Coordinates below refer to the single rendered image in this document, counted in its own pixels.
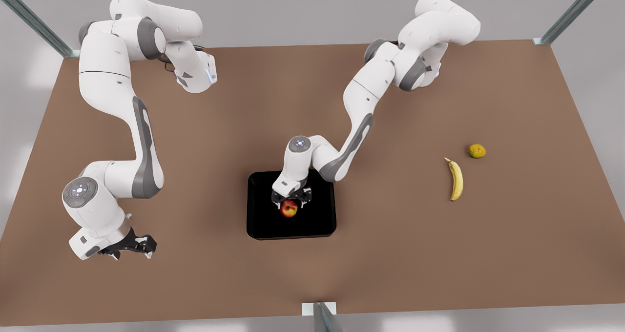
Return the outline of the black square tray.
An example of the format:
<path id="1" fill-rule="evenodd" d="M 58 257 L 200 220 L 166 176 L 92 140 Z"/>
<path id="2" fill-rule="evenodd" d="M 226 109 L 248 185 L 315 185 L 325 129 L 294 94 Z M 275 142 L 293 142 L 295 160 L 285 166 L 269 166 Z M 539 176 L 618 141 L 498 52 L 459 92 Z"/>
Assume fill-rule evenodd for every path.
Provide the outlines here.
<path id="1" fill-rule="evenodd" d="M 258 240 L 286 238 L 319 238 L 330 236 L 336 229 L 334 185 L 311 169 L 303 188 L 310 187 L 312 199 L 292 218 L 281 216 L 271 201 L 272 184 L 278 171 L 255 172 L 248 178 L 247 233 Z"/>

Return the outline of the yellow banana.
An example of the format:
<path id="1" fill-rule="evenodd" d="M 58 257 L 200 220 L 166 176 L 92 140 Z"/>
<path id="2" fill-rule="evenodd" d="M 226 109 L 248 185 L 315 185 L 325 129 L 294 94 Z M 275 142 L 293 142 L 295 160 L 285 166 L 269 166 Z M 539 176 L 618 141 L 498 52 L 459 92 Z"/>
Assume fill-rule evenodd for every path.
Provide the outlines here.
<path id="1" fill-rule="evenodd" d="M 456 201 L 460 198 L 464 189 L 463 174 L 460 166 L 455 161 L 448 158 L 444 158 L 444 160 L 448 163 L 448 167 L 453 177 L 453 189 L 450 200 Z"/>

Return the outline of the silver frame post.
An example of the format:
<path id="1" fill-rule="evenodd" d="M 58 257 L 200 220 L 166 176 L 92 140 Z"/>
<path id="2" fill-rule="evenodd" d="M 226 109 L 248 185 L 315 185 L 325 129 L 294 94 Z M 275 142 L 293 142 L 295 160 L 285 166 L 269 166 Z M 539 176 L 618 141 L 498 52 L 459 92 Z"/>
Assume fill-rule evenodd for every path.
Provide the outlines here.
<path id="1" fill-rule="evenodd" d="M 551 45 L 593 1 L 594 0 L 575 0 L 540 38 L 533 38 L 533 44 L 537 46 Z"/>
<path id="2" fill-rule="evenodd" d="M 78 56 L 80 56 L 80 50 L 71 49 L 71 47 L 51 30 L 22 0 L 1 1 L 63 58 L 78 58 Z"/>
<path id="3" fill-rule="evenodd" d="M 301 304 L 301 315 L 312 316 L 314 332 L 344 332 L 336 319 L 336 302 L 307 302 Z"/>

